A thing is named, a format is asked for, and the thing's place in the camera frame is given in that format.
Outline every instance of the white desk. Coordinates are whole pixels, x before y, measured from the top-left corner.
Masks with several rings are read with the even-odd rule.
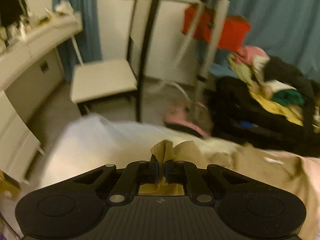
[[[80,14],[57,18],[0,56],[0,170],[17,181],[41,151],[25,123],[63,79],[55,48],[82,28]]]

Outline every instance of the white bed sheet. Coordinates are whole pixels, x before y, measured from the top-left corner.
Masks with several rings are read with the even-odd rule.
[[[110,122],[91,114],[68,125],[46,161],[39,187],[72,178],[76,175],[113,163],[118,169],[139,160],[150,160],[150,150],[162,140],[174,146],[194,141],[201,153],[232,153],[238,144],[218,138],[202,140],[193,135],[165,127],[136,122]]]

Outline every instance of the brown garment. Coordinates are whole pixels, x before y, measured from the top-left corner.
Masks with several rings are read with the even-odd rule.
[[[299,237],[303,240],[316,239],[318,199],[299,157],[276,157],[247,145],[232,155],[213,153],[206,158],[192,141],[174,148],[172,142],[162,141],[151,149],[151,153],[156,156],[160,168],[167,160],[193,162],[201,169],[206,169],[209,164],[217,164],[296,195],[307,208],[307,217]],[[183,188],[177,184],[168,185],[163,179],[156,185],[142,185],[140,195],[183,195]]]

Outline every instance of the white flexible hose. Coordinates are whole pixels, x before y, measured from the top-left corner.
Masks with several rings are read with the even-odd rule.
[[[174,86],[176,87],[177,89],[179,89],[183,95],[185,96],[185,98],[189,101],[190,98],[188,97],[188,94],[185,92],[185,90],[179,86],[177,83],[175,82],[170,82],[170,80],[172,79],[171,78],[171,73],[173,73],[176,68],[179,66],[181,60],[183,59],[183,56],[185,55],[185,53],[187,52],[188,50],[188,47],[190,46],[190,43],[193,39],[193,36],[196,32],[196,29],[198,27],[198,23],[200,21],[200,18],[204,12],[204,8],[205,8],[205,4],[204,3],[199,3],[199,6],[198,6],[198,10],[196,12],[196,15],[195,17],[193,18],[192,20],[192,24],[191,24],[191,27],[189,28],[188,30],[188,33],[183,41],[183,44],[182,46],[180,47],[179,49],[179,52],[178,52],[178,55],[177,57],[175,58],[175,61],[174,61],[174,64],[172,66],[172,68],[167,68],[165,70],[165,75],[164,75],[164,79],[163,80],[160,80],[158,84],[156,84],[154,87],[151,87],[150,90],[148,91],[149,94],[154,94],[154,93],[158,93],[160,92],[166,85],[171,85],[171,86]]]

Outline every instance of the gray floor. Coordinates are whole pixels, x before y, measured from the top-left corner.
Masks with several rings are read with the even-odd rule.
[[[151,86],[146,83],[145,91]],[[72,121],[81,118],[79,110],[69,99],[70,84],[62,83],[43,103],[36,114],[28,123],[29,129],[39,139],[46,156],[38,155],[33,162],[30,171],[30,185],[23,184],[21,196],[37,187],[41,176],[42,167],[55,142],[63,132],[64,128]],[[166,87],[160,93],[147,95],[144,93],[142,101],[142,122],[163,125],[163,114],[168,107],[183,95],[176,88]],[[112,121],[135,121],[135,102],[130,103],[126,98],[114,99],[93,105],[93,111]],[[19,226],[14,217],[14,208],[17,201],[4,200],[0,203],[0,210],[14,229],[21,234]],[[8,240],[14,239],[8,232],[5,233]]]

